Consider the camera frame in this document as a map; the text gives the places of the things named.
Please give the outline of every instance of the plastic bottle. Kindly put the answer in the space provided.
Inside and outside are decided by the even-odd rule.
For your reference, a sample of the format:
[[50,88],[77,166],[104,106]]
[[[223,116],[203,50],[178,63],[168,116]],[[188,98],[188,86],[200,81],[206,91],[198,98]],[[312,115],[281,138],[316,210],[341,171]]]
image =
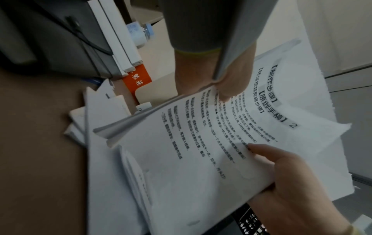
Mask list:
[[136,21],[127,24],[127,28],[137,48],[145,45],[145,43],[154,36],[154,31],[152,30],[152,26],[149,23],[141,26],[138,21]]

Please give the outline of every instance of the hand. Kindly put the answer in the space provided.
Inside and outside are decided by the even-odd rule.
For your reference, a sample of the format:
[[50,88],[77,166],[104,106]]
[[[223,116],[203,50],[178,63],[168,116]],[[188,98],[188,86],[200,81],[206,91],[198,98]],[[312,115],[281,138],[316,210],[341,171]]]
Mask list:
[[248,204],[270,234],[349,234],[350,223],[328,199],[322,185],[298,155],[265,144],[253,153],[275,163],[275,184]]
[[212,81],[219,51],[206,55],[188,55],[175,51],[175,79],[178,94],[193,94],[200,88],[214,83],[219,91],[220,100],[228,101],[247,88],[252,75],[255,53],[256,42],[233,61],[218,81]]

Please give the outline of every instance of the person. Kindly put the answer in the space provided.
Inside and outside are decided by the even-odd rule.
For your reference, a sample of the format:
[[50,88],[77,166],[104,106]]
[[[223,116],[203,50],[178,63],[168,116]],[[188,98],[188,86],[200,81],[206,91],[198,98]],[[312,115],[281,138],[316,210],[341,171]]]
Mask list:
[[[159,0],[175,53],[179,94],[214,84],[227,101],[249,84],[256,40],[277,0]],[[275,182],[248,202],[273,235],[359,234],[335,208],[299,156],[263,144],[253,153],[275,163]]]

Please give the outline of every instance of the brown desk surface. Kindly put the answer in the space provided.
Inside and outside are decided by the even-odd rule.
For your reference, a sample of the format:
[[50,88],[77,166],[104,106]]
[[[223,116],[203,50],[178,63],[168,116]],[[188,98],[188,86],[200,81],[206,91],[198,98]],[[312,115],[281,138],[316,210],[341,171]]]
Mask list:
[[87,86],[0,70],[0,234],[86,233],[86,150],[63,132]]

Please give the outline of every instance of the white box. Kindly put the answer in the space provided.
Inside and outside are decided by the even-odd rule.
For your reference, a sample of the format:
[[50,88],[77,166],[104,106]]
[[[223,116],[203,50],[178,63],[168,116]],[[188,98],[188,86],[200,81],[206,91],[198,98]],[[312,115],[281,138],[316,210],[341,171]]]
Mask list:
[[122,47],[124,48],[124,51],[127,53],[129,61],[133,64],[133,66],[142,64],[142,58],[114,1],[99,0],[99,2],[101,3],[101,6],[105,11],[108,20],[110,21],[112,28],[114,29]]
[[130,63],[99,1],[90,0],[88,3],[121,69],[125,72],[132,72],[136,70]]

